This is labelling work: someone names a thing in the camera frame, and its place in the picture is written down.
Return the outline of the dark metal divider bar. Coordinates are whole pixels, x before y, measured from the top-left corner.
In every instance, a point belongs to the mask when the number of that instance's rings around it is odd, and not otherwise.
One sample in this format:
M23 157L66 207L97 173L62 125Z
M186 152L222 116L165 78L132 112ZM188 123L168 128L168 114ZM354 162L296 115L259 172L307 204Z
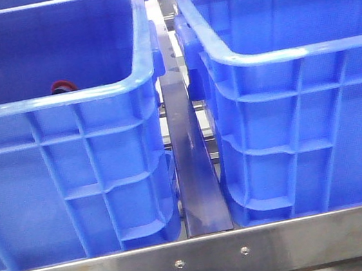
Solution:
M196 112L188 97L164 18L155 22L166 73L160 88L166 111L171 146L187 236L197 237L234 228L216 170L204 142Z

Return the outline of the left rail screw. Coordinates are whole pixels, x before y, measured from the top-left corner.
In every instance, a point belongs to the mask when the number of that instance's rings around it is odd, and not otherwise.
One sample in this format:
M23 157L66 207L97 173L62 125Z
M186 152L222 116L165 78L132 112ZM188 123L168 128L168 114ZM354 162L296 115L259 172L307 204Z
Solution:
M183 260L175 261L174 265L177 269L182 269L185 266L185 262Z

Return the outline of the rail screw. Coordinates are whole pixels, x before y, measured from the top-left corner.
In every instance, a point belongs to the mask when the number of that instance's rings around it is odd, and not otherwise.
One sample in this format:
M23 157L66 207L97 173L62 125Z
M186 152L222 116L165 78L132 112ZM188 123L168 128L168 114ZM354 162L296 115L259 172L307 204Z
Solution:
M248 255L250 253L249 248L247 246L241 247L240 253L244 256Z
M174 265L177 269L182 269L185 266L185 262L183 260L175 261Z

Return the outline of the right rail screw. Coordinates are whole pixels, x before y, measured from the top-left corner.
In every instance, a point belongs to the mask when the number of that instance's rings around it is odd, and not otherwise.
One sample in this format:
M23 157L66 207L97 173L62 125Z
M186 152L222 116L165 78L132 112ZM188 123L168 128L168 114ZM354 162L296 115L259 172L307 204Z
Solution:
M244 256L248 255L250 253L249 248L247 246L241 247L240 253Z

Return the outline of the blue plastic bin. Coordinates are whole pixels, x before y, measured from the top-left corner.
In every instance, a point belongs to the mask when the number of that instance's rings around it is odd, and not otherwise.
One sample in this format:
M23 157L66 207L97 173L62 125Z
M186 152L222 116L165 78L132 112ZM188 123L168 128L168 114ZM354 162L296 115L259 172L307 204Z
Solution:
M164 69L144 0L0 11L0 271L178 238ZM52 95L59 80L78 89Z
M362 0L176 3L236 224L362 205Z

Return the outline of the left blue plastic bin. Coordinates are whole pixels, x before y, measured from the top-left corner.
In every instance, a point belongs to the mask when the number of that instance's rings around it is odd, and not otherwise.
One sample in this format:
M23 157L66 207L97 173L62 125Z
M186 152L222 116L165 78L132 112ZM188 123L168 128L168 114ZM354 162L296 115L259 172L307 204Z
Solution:
M144 0L0 11L0 271L178 238L164 69ZM59 80L78 89L52 95Z

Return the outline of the right blue plastic bin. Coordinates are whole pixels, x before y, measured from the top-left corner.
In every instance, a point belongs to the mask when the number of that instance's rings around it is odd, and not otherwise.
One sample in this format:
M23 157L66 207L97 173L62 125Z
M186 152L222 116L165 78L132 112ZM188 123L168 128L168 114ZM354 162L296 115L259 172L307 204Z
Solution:
M236 224L362 205L362 0L176 3Z

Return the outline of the red mushroom push button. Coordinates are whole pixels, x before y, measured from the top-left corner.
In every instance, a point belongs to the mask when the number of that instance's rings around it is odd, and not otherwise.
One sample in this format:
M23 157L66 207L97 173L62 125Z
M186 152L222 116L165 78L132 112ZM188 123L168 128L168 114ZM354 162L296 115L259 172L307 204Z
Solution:
M55 81L50 89L51 89L50 93L52 95L56 95L56 94L60 94L60 93L76 91L78 88L77 88L76 84L74 84L68 80L59 80L59 81Z

